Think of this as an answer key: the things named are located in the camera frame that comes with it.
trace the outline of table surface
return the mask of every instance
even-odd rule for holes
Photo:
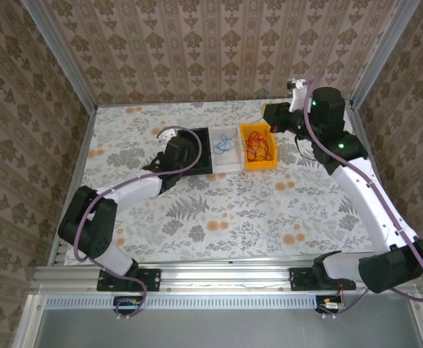
[[[83,184],[113,186],[162,150],[162,127],[251,123],[263,101],[100,108]],[[346,129],[351,130],[345,113]],[[276,134],[275,170],[182,178],[175,187],[120,214],[114,240],[139,262],[371,251],[358,213],[317,162],[303,159],[294,136]],[[300,149],[312,156],[307,141]],[[72,248],[66,265],[76,265]]]

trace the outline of metal profile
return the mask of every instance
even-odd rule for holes
[[[49,295],[46,310],[111,310],[113,295]],[[289,310],[314,309],[316,296],[290,295],[172,295],[150,294],[145,310]]]
[[[291,291],[289,268],[310,267],[313,255],[271,260],[232,260],[213,262],[159,262],[140,265],[142,268],[161,268],[161,287],[158,294],[172,295],[286,295]],[[99,277],[96,266],[36,268],[31,294],[95,295]],[[357,283],[360,294],[364,285]],[[423,292],[419,281],[398,287],[407,293]],[[305,291],[301,294],[328,294],[331,291]]]
[[[45,302],[46,296],[28,295],[20,324],[17,327],[13,348],[34,347],[42,315],[44,314]]]

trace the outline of aluminum frame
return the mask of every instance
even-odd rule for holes
[[[141,268],[161,268],[160,291],[151,295],[168,298],[184,295],[190,299],[198,296],[257,295],[261,299],[274,295],[294,297],[299,295],[330,294],[331,291],[300,291],[290,289],[288,268],[310,267],[317,255],[292,257],[255,257],[238,260],[209,260],[206,262],[156,262],[140,265]],[[96,291],[99,268],[96,266],[78,267],[39,267],[34,275],[31,294],[28,296],[24,313],[15,339],[16,348],[30,348],[36,342],[47,296],[84,295],[97,297]],[[355,291],[348,294],[361,294],[365,286],[358,283]],[[416,280],[398,287],[414,296],[423,297],[423,281]],[[389,294],[386,291],[378,295]],[[103,294],[135,295],[140,293],[107,292]],[[423,341],[423,304],[410,301],[414,317]]]

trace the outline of purple cable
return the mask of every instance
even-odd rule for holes
[[[128,185],[130,183],[133,183],[135,181],[141,180],[141,179],[153,178],[155,176],[161,176],[161,175],[174,175],[174,174],[180,174],[180,173],[186,172],[187,170],[193,168],[198,163],[198,161],[200,160],[200,157],[202,156],[202,143],[201,143],[200,138],[198,137],[198,135],[194,131],[192,131],[192,130],[190,130],[188,128],[181,127],[180,125],[172,125],[172,126],[163,128],[156,135],[156,137],[158,138],[164,131],[166,131],[168,129],[182,129],[183,131],[186,131],[186,132],[189,132],[190,134],[192,134],[195,137],[195,139],[197,140],[197,143],[198,143],[198,154],[197,154],[197,158],[195,158],[195,160],[190,165],[186,166],[185,168],[177,169],[177,170],[169,170],[169,171],[160,172],[160,173],[149,173],[149,174],[144,174],[144,175],[141,175],[141,176],[136,176],[134,178],[130,178],[130,179],[126,180],[126,181],[123,181],[122,183],[119,183],[118,185],[113,186],[112,188],[109,188],[108,190],[100,193],[98,196],[96,196],[94,198],[94,200],[87,207],[86,211],[82,215],[81,222],[79,223],[79,226],[78,226],[78,230],[75,233],[75,238],[74,238],[74,257],[75,257],[75,259],[77,261],[83,262],[83,261],[89,259],[95,265],[99,266],[101,269],[103,269],[105,272],[109,273],[113,277],[116,277],[116,278],[119,278],[119,279],[123,279],[123,280],[126,280],[126,281],[134,281],[135,283],[138,283],[142,287],[142,291],[143,291],[142,299],[141,299],[141,301],[139,303],[139,306],[130,315],[128,315],[130,318],[133,317],[133,316],[135,316],[136,314],[138,314],[139,311],[140,311],[140,309],[141,309],[141,306],[145,303],[145,300],[147,299],[147,287],[139,279],[135,279],[135,278],[132,278],[132,277],[126,277],[125,275],[117,274],[117,273],[115,273],[115,272],[107,269],[104,265],[98,263],[96,260],[93,260],[93,259],[91,259],[91,258],[89,258],[87,256],[81,257],[79,255],[79,239],[81,238],[83,225],[85,224],[85,222],[87,220],[87,217],[90,214],[90,211],[92,211],[92,209],[95,207],[95,204],[100,199],[102,199],[104,196],[106,196],[107,194],[111,194],[112,192],[115,192],[116,190],[118,190],[118,189],[120,189],[120,188],[122,188],[122,187],[124,187],[124,186],[126,186],[126,185]],[[121,316],[123,318],[126,318],[127,315],[121,315],[119,313],[119,311],[118,311],[120,302],[121,301],[118,302],[118,305],[115,308],[116,314],[118,314],[118,316]]]
[[[317,146],[319,146],[319,148],[322,151],[324,151],[330,157],[334,158],[335,160],[337,160],[338,162],[342,163],[343,165],[349,167],[355,173],[357,173],[358,175],[360,175],[369,184],[369,186],[371,187],[372,191],[374,191],[374,193],[376,194],[378,200],[380,201],[380,204],[384,207],[385,212],[387,213],[387,215],[389,216],[389,218],[392,220],[392,223],[395,226],[395,228],[397,229],[397,232],[399,232],[401,238],[403,238],[403,240],[406,242],[406,245],[408,245],[409,249],[412,251],[414,257],[416,258],[417,262],[419,263],[419,265],[422,267],[422,270],[423,270],[423,259],[422,259],[421,255],[416,250],[416,247],[413,245],[413,242],[409,239],[409,237],[403,231],[403,228],[401,227],[401,225],[398,222],[397,218],[394,216],[392,210],[390,210],[390,208],[388,207],[387,202],[385,201],[384,197],[382,197],[382,194],[380,193],[379,189],[374,184],[374,182],[372,182],[371,178],[367,174],[363,173],[358,167],[356,167],[355,165],[352,165],[348,161],[345,161],[343,158],[341,158],[340,156],[337,156],[334,152],[332,152],[328,148],[326,148],[319,141],[319,139],[316,137],[316,134],[313,132],[313,129],[312,129],[311,124],[310,124],[310,118],[309,118],[309,115],[308,115],[308,103],[309,103],[310,96],[313,93],[313,89],[318,84],[319,80],[321,80],[322,75],[323,74],[321,74],[318,77],[316,77],[309,84],[308,91],[306,92],[305,101],[303,103],[303,115],[305,117],[305,124],[306,124],[306,128],[308,129],[308,133],[310,134],[310,137],[313,139],[313,141],[316,143]],[[407,299],[413,300],[415,302],[423,302],[423,298],[410,296],[410,295],[405,294],[405,293],[403,293],[403,292],[401,292],[401,291],[399,291],[399,290],[397,290],[395,288],[392,288],[391,290],[393,292],[395,292],[396,294],[400,294],[401,296],[403,296],[403,297],[405,297]]]

